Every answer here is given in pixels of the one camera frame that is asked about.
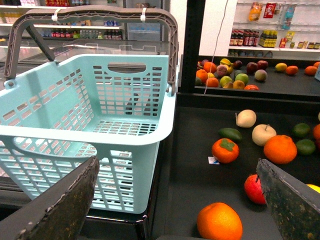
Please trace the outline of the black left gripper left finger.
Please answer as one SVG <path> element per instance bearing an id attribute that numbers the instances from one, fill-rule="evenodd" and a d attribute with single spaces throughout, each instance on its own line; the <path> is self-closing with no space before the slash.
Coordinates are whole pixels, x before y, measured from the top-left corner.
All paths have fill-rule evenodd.
<path id="1" fill-rule="evenodd" d="M 0 222 L 2 240 L 75 240 L 91 207 L 100 169 L 92 156 Z"/>

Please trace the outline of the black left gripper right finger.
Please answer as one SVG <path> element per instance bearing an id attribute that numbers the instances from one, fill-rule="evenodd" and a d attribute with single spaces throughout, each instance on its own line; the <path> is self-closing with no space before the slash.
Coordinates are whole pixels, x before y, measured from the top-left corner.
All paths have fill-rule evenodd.
<path id="1" fill-rule="evenodd" d="M 320 194 L 266 159 L 256 166 L 262 193 L 284 240 L 320 238 Z"/>

